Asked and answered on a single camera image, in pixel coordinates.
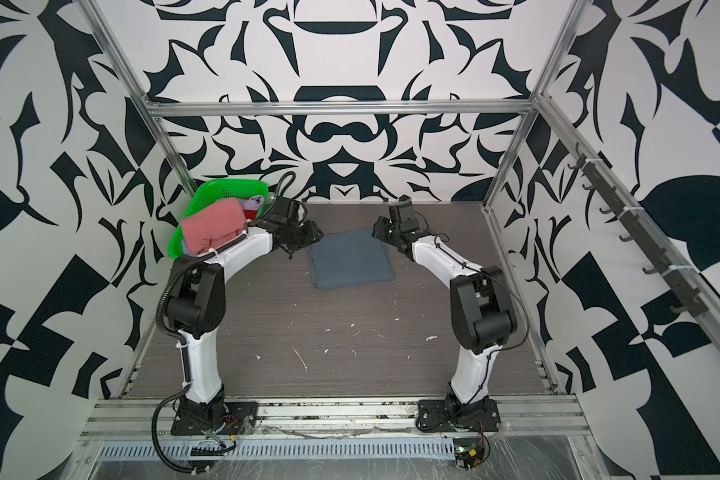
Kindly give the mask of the grey blue t shirt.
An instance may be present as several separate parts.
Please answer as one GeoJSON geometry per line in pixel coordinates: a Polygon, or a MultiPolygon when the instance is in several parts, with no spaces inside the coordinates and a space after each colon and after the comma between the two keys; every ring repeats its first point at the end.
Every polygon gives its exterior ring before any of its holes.
{"type": "Polygon", "coordinates": [[[333,290],[395,279],[384,244],[371,227],[326,235],[307,249],[312,283],[333,290]]]}

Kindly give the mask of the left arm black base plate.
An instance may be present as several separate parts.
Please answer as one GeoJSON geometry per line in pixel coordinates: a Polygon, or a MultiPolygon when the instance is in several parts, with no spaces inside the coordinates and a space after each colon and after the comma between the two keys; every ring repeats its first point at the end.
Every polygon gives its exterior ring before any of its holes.
{"type": "Polygon", "coordinates": [[[200,405],[181,400],[170,433],[173,436],[201,435],[208,431],[218,435],[239,434],[256,424],[258,407],[253,401],[215,401],[211,405],[200,405]]]}

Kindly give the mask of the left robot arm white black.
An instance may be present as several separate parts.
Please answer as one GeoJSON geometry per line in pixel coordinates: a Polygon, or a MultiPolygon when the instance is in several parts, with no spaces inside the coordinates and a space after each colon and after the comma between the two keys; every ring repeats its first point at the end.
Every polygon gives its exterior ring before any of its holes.
{"type": "Polygon", "coordinates": [[[304,203],[278,197],[261,216],[245,217],[224,199],[181,223],[187,252],[174,260],[156,308],[158,328],[177,342],[182,365],[178,419],[216,430],[225,416],[217,333],[226,315],[226,282],[254,260],[281,249],[293,255],[323,238],[304,203]]]}

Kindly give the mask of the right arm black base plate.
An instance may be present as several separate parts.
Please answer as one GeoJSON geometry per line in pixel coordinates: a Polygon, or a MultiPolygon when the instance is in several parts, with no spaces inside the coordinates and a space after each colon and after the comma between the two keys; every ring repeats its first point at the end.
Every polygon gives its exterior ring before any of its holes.
{"type": "Polygon", "coordinates": [[[425,433],[498,432],[501,417],[497,403],[489,398],[462,405],[455,398],[419,400],[416,428],[425,433]]]}

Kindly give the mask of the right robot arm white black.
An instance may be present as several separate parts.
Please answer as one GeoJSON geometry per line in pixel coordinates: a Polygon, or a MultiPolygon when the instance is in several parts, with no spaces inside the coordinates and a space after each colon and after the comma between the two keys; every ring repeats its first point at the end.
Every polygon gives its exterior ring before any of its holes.
{"type": "Polygon", "coordinates": [[[421,225],[412,199],[402,196],[373,226],[372,236],[427,269],[449,289],[450,321],[459,344],[455,372],[441,401],[419,404],[421,431],[471,429],[498,423],[489,382],[499,353],[518,328],[512,292],[498,267],[485,268],[421,225]]]}

